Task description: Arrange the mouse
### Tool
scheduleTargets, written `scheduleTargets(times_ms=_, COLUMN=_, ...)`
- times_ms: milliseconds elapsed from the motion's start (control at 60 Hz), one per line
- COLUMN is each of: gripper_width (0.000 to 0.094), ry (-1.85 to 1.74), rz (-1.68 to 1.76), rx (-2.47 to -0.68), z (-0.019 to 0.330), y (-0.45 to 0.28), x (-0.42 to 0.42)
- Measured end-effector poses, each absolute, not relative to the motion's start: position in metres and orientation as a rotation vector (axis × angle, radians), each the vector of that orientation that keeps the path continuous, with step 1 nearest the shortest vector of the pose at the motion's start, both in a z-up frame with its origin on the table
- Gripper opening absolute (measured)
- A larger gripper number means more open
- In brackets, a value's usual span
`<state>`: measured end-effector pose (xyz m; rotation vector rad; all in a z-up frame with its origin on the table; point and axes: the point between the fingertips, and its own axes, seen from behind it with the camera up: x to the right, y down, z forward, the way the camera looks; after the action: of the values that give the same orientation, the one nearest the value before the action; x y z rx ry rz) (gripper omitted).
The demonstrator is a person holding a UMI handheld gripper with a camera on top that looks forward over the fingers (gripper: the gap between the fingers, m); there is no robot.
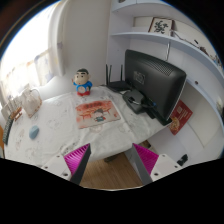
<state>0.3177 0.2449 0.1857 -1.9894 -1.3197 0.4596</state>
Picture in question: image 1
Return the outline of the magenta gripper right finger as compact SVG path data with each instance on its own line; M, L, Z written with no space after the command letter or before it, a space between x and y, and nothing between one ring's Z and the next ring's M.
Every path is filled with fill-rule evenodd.
M137 144L132 144L132 147L125 152L125 155L144 185L182 169L168 155L157 155Z

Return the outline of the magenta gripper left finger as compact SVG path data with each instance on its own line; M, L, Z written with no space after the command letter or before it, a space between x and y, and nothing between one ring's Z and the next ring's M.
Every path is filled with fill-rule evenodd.
M86 144L66 155L61 153L55 155L42 166L42 169L79 185L90 155L91 146Z

